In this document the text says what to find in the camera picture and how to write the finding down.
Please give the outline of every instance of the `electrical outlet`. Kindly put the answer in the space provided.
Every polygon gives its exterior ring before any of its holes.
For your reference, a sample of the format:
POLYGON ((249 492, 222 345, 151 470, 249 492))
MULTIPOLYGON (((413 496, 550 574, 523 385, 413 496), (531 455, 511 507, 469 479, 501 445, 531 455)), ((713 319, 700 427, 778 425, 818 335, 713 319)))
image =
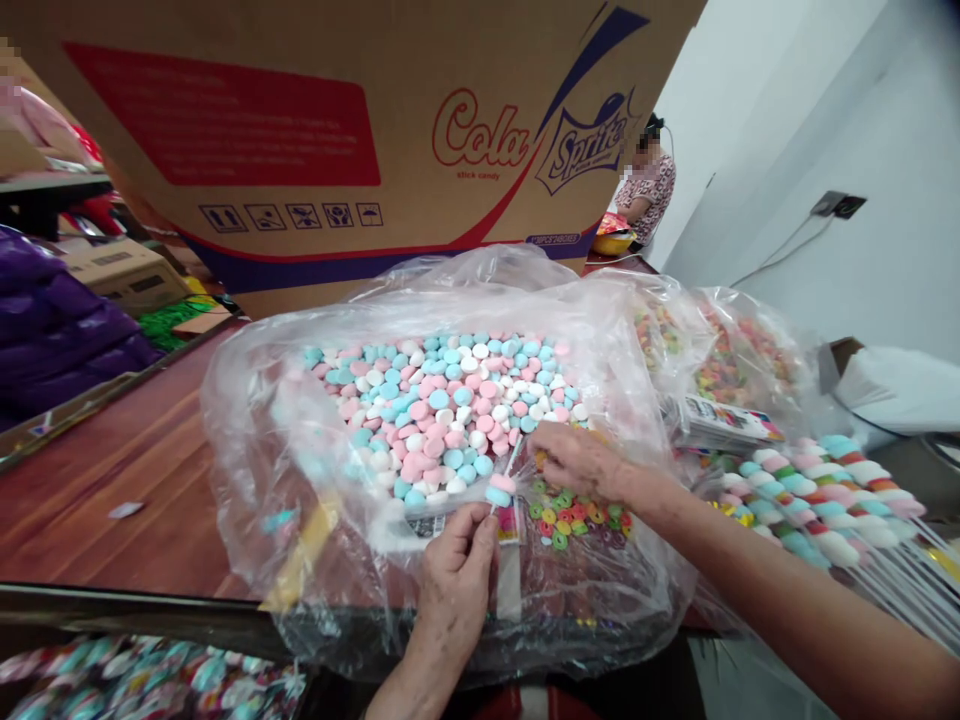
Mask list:
POLYGON ((837 203, 837 206, 833 209, 833 214, 841 220, 849 220, 857 210, 863 207, 866 201, 866 198, 846 195, 843 200, 837 203))
POLYGON ((837 205, 847 197, 845 192, 839 190, 827 190, 823 194, 823 197, 817 201, 817 204, 813 206, 810 210, 811 215, 819 215, 820 217, 830 217, 833 215, 833 211, 837 209, 837 205))

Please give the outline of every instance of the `person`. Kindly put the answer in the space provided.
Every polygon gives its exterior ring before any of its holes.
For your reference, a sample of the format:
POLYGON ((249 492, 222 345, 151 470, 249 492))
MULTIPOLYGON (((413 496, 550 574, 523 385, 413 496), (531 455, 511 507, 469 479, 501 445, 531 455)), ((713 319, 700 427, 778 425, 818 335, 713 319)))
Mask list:
POLYGON ((617 213, 626 218, 637 234, 635 245, 647 247, 673 197, 677 168, 673 158, 660 147, 663 120, 656 115, 644 128, 623 187, 614 197, 617 213))
MULTIPOLYGON (((547 454, 547 482, 620 503, 673 545, 839 717, 960 717, 960 660, 934 641, 592 433, 544 421, 530 443, 547 454)), ((366 720, 443 713, 486 616, 498 552, 488 512, 463 506, 427 546, 410 643, 366 720)))

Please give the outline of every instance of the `red label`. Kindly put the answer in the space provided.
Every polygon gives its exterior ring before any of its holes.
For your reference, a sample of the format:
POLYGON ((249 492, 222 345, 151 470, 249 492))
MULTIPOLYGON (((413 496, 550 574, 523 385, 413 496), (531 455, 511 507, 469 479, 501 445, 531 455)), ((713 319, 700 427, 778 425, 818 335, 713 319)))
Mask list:
POLYGON ((363 88, 64 43, 173 185, 380 184, 363 88))

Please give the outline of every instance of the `human hand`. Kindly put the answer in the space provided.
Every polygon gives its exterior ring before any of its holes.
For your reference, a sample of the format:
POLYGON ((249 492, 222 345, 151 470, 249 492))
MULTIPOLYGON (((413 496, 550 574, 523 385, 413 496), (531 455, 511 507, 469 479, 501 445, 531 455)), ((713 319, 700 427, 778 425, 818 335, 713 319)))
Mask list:
POLYGON ((656 471, 634 465, 593 433, 569 425, 543 421, 529 442, 534 452, 546 453, 546 481, 580 495, 629 504, 638 485, 659 477, 656 471))
POLYGON ((489 505, 464 505, 423 554, 411 649, 455 669, 458 676, 480 640, 486 618, 490 568, 499 553, 497 528, 489 505))

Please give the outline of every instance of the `clear plastic bag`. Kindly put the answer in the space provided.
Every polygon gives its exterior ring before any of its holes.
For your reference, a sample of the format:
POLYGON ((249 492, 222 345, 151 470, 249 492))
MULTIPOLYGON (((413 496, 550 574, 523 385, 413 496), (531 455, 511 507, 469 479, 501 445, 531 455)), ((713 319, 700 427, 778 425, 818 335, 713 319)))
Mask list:
MULTIPOLYGON (((221 535, 232 568, 267 598, 297 656, 382 679, 403 653, 421 551, 438 527, 378 484, 308 369, 316 348, 490 330, 549 335, 570 348, 564 375, 590 423, 637 462, 671 463, 629 317, 603 312, 624 307, 622 286, 579 287, 560 267, 539 250, 510 246, 420 259, 349 302, 254 323, 218 349, 201 399, 217 454, 221 535)), ((522 517, 521 543, 502 547, 469 668, 475 681, 601 672, 669 642, 693 587, 675 551, 637 524, 629 552, 561 554, 531 541, 522 517), (592 563, 589 582, 584 563, 592 563)))

